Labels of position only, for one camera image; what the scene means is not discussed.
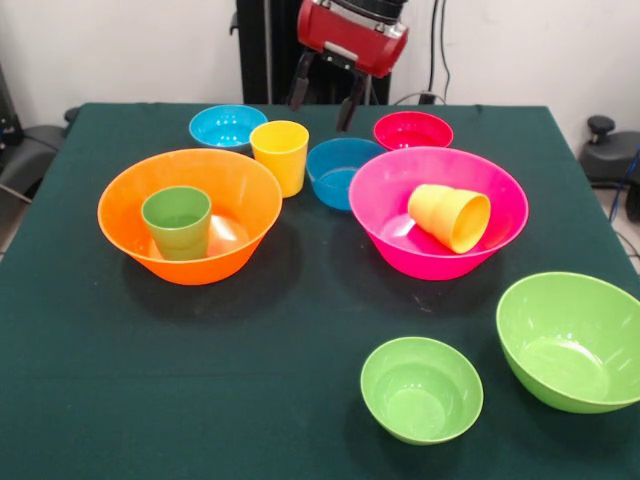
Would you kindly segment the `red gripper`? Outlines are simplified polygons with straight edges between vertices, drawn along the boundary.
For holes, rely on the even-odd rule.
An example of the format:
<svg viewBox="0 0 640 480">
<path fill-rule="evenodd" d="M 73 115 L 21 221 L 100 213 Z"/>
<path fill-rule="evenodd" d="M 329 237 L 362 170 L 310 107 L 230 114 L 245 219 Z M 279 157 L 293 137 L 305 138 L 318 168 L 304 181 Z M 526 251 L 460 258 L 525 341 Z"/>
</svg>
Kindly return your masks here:
<svg viewBox="0 0 640 480">
<path fill-rule="evenodd" d="M 304 49 L 299 58 L 288 96 L 289 108 L 298 111 L 304 102 L 316 52 L 341 58 L 357 70 L 336 120 L 336 130 L 347 132 L 365 94 L 368 75 L 387 76 L 407 44 L 409 29 L 401 22 L 404 6 L 403 1 L 302 2 L 297 35 L 299 42 L 311 50 Z"/>
</svg>

